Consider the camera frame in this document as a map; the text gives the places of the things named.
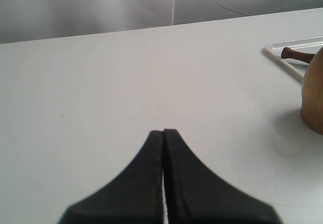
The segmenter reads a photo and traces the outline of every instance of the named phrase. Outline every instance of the pear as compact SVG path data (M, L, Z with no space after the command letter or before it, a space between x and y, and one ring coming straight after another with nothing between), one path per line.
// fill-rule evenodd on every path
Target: pear
M310 61L302 84L303 121L323 135L323 47Z

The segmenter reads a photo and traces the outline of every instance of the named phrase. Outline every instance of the white tray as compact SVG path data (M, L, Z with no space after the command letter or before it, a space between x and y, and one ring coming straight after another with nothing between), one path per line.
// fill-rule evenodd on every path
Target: white tray
M301 52L317 53L323 46L323 36L268 43L265 49L285 67L284 69L299 82L303 81L308 64L294 59L282 59L281 53L284 47L290 47Z

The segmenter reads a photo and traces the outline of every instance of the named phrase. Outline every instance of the black rubber pad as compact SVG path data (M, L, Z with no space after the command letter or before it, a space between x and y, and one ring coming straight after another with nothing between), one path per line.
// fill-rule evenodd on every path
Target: black rubber pad
M176 130L164 131L163 169L170 224L281 223L271 206L209 170Z
M163 224L162 155L163 133L152 131L123 172L70 206L59 223Z

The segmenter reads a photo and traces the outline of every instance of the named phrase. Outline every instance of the table surface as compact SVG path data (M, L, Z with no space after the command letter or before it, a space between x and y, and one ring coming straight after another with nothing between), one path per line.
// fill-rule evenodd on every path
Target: table surface
M176 128L287 224L323 219L323 136L265 44L323 34L323 9L0 45L0 222L56 223Z

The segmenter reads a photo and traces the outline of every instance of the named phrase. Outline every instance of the gray wall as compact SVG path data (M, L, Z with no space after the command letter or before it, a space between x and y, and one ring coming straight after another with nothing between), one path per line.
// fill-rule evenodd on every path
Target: gray wall
M323 7L323 0L0 0L0 43Z

